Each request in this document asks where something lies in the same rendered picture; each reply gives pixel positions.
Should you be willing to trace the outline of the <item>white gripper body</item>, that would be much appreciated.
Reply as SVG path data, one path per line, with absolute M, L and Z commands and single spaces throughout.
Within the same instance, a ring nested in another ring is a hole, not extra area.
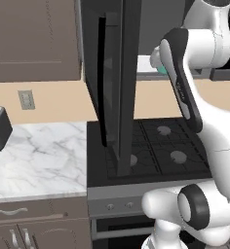
M 150 55 L 150 65 L 155 69 L 159 69 L 163 66 L 160 58 L 160 47 L 156 47 Z

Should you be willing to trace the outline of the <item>dark grey microwave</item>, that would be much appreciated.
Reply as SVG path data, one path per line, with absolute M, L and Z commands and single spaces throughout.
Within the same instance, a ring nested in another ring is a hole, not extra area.
M 185 0 L 142 0 L 136 75 L 139 81 L 169 78 L 151 67 L 149 57 L 168 31 L 182 25 L 184 7 Z M 193 69 L 192 75 L 194 79 L 230 81 L 230 59 L 217 69 Z

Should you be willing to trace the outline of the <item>dark microwave door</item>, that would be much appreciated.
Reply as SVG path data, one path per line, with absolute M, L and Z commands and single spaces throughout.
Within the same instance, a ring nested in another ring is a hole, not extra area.
M 141 0 L 80 0 L 84 72 L 102 145 L 131 171 Z

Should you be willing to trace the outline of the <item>black hob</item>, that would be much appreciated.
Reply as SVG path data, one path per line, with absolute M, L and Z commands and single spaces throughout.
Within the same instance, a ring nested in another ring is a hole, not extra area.
M 131 174 L 119 176 L 102 146 L 99 123 L 87 123 L 87 186 L 102 187 L 210 179 L 204 146 L 182 118 L 134 121 Z

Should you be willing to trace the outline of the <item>grey oven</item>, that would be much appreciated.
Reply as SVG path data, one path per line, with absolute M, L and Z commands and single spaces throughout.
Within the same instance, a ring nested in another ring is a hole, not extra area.
M 148 228 L 154 226 L 154 221 L 147 218 L 141 208 L 142 196 L 151 190 L 185 186 L 199 183 L 201 180 L 184 180 L 158 183 L 140 183 L 129 185 L 114 185 L 92 187 L 88 185 L 88 207 L 91 220 L 96 219 L 98 231 L 116 231 L 127 229 Z M 133 202 L 134 207 L 126 204 Z M 107 204 L 114 204 L 114 209 L 108 210 Z M 94 249 L 140 249 L 143 240 L 149 234 L 106 238 L 93 240 Z

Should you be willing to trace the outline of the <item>brown drawer front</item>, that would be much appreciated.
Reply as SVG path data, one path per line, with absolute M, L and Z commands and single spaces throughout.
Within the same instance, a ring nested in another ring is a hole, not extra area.
M 0 214 L 0 223 L 24 219 L 25 221 L 51 218 L 87 218 L 88 205 L 85 196 L 1 202 L 1 210 L 16 210 L 26 207 L 27 212 L 14 216 Z

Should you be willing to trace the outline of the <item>brown base cupboard door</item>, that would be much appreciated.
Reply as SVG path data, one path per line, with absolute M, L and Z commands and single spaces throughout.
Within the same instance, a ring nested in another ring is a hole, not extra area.
M 12 243 L 10 230 L 14 230 L 16 233 L 14 226 L 0 226 L 0 249 L 16 249 Z M 19 245 L 18 249 L 21 249 L 17 235 L 16 238 Z
M 88 218 L 18 224 L 18 228 L 24 243 L 22 229 L 28 229 L 35 249 L 92 249 Z

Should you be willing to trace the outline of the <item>brown wall cupboard door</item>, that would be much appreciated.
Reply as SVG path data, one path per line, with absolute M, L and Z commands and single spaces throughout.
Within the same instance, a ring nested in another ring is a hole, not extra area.
M 81 78 L 78 0 L 0 0 L 0 83 Z

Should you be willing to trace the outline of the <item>grey wall socket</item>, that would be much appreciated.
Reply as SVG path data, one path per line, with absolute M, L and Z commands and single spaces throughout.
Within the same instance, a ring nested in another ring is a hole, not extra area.
M 19 90 L 19 101 L 22 110 L 35 109 L 32 90 Z

